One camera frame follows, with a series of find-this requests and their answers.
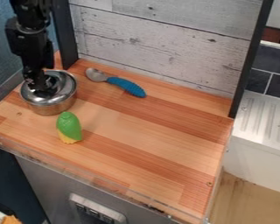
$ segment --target green toy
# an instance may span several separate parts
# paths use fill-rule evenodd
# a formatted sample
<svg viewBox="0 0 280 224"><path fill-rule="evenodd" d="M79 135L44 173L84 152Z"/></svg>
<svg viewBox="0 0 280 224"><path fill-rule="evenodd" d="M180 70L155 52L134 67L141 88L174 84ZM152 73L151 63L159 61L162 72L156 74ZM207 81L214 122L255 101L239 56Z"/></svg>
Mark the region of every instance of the green toy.
<svg viewBox="0 0 280 224"><path fill-rule="evenodd" d="M57 119L59 138L66 144L82 140L81 125L78 117L71 112L63 112Z"/></svg>

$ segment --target orange object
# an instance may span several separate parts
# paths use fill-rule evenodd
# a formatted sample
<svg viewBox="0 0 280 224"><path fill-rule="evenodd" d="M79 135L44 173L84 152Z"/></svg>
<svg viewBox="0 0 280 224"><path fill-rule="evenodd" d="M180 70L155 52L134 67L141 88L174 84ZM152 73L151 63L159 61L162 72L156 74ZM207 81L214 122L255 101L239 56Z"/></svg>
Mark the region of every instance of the orange object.
<svg viewBox="0 0 280 224"><path fill-rule="evenodd" d="M14 215L12 216L5 216L1 224L22 224Z"/></svg>

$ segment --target blue spoon handle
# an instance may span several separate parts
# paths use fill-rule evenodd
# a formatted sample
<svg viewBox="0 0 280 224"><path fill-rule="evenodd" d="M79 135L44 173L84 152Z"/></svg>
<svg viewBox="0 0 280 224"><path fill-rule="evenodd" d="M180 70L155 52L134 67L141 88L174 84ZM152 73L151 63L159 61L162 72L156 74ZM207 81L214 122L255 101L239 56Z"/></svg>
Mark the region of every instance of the blue spoon handle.
<svg viewBox="0 0 280 224"><path fill-rule="evenodd" d="M141 98L144 98L146 96L145 91L141 87L139 87L136 83L130 80L125 80L118 77L109 77L107 79L107 82L110 84L117 85L120 88L123 88L125 91L127 91L128 93L134 96L141 97Z"/></svg>

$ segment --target wood grain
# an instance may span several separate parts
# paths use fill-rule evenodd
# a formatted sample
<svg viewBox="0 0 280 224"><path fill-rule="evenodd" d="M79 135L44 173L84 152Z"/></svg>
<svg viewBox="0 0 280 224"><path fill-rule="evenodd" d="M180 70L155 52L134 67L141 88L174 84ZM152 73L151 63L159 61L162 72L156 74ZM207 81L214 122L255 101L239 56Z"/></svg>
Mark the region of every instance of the wood grain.
<svg viewBox="0 0 280 224"><path fill-rule="evenodd" d="M59 55L56 62L60 68ZM135 81L148 97L93 83L84 76L87 67ZM230 100L82 59L69 72L78 80L79 99L70 111L80 119L82 142L62 143L57 116L33 114L18 88L0 102L0 136L17 143L13 150L34 162L199 223L213 189L207 183L220 169L233 124L227 118Z"/></svg>
<svg viewBox="0 0 280 224"><path fill-rule="evenodd" d="M280 223L280 192L224 173L210 221L214 224Z"/></svg>
<svg viewBox="0 0 280 224"><path fill-rule="evenodd" d="M70 4L250 40L262 2L262 0L71 0Z"/></svg>
<svg viewBox="0 0 280 224"><path fill-rule="evenodd" d="M71 12L82 58L233 96L249 41L76 5Z"/></svg>

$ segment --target yellow toy part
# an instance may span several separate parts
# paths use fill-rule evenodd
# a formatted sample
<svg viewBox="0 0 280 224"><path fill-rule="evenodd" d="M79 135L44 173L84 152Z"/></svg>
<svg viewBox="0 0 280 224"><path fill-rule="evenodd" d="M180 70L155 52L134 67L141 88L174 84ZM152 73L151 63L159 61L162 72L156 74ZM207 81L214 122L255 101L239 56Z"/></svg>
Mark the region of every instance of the yellow toy part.
<svg viewBox="0 0 280 224"><path fill-rule="evenodd" d="M78 140L74 140L66 135L64 135L61 131L57 130L58 131L58 135L59 135L59 138L61 139L61 141L65 144L74 144L76 142L78 142Z"/></svg>

